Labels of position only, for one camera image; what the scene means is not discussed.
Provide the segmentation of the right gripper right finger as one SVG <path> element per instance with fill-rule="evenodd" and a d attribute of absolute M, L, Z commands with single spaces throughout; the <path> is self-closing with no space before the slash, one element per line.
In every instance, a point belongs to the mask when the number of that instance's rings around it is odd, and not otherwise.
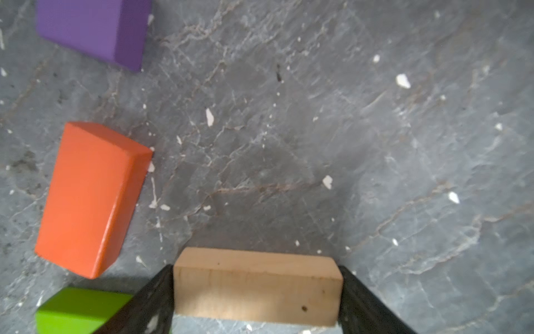
<path fill-rule="evenodd" d="M 338 323 L 343 334 L 416 334 L 345 266 Z"/>

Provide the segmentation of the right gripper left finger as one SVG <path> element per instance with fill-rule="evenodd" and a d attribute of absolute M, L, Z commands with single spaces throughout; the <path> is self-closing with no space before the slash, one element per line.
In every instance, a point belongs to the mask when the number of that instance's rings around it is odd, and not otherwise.
<path fill-rule="evenodd" d="M 174 314 L 173 267 L 166 265 L 95 332 L 170 333 Z"/>

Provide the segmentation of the green rectangular block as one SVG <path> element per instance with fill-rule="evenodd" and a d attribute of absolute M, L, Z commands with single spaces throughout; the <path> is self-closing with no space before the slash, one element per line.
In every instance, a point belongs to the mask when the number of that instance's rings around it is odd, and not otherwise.
<path fill-rule="evenodd" d="M 83 288 L 64 288 L 36 311 L 38 333 L 93 333 L 118 312 L 132 295 Z"/>

